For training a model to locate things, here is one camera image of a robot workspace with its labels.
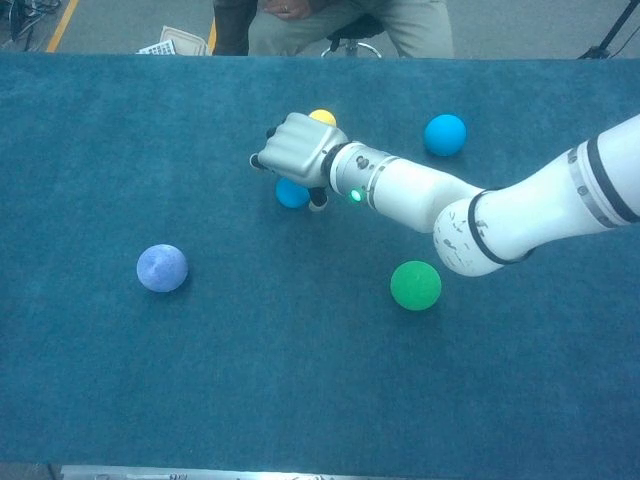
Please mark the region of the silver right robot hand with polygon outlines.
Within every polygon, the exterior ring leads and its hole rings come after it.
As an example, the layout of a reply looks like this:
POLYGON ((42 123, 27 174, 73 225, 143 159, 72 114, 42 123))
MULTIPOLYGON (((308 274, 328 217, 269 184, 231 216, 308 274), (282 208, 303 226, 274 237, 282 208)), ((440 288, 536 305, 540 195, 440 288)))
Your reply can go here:
POLYGON ((331 163, 349 143, 348 137, 337 127, 296 112, 270 128, 266 137, 265 146, 249 157, 249 164, 306 188, 309 209, 323 210, 328 202, 331 163))

